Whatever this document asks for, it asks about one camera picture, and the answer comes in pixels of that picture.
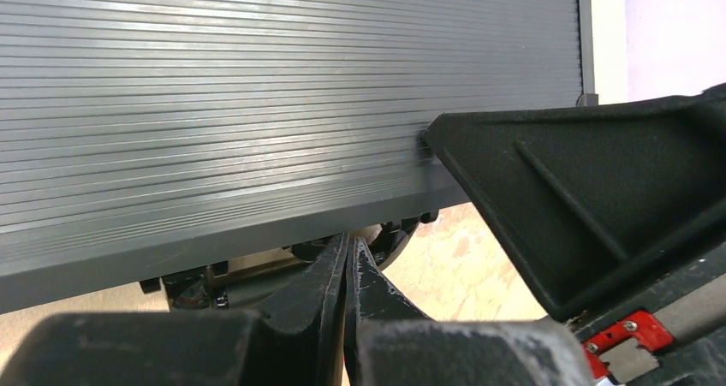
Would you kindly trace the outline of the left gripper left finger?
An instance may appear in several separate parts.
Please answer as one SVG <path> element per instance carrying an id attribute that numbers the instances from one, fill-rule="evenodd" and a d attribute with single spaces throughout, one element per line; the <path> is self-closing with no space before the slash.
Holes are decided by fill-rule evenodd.
<path id="1" fill-rule="evenodd" d="M 252 309 L 74 313 L 25 337 L 4 385 L 338 385 L 349 237 Z"/>

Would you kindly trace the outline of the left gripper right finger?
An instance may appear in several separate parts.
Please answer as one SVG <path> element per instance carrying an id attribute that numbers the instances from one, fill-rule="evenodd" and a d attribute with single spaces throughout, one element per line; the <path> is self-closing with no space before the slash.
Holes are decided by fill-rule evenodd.
<path id="1" fill-rule="evenodd" d="M 344 357 L 353 385 L 594 385 L 581 345 L 562 324 L 437 321 L 348 247 Z"/>

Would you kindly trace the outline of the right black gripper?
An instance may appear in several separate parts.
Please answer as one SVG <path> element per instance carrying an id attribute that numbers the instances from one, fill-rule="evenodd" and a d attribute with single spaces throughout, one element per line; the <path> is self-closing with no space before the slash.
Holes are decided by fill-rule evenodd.
<path id="1" fill-rule="evenodd" d="M 423 140 L 564 321 L 725 240 L 725 87 L 445 113 Z M 573 321 L 597 385 L 723 385 L 725 261 L 697 258 Z"/>

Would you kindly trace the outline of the black poker set case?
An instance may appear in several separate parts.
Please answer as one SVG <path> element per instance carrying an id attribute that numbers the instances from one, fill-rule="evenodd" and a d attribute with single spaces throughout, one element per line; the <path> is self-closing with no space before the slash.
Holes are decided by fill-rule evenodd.
<path id="1" fill-rule="evenodd" d="M 457 205 L 444 112 L 569 107 L 587 0 L 1 0 L 1 309 Z"/>

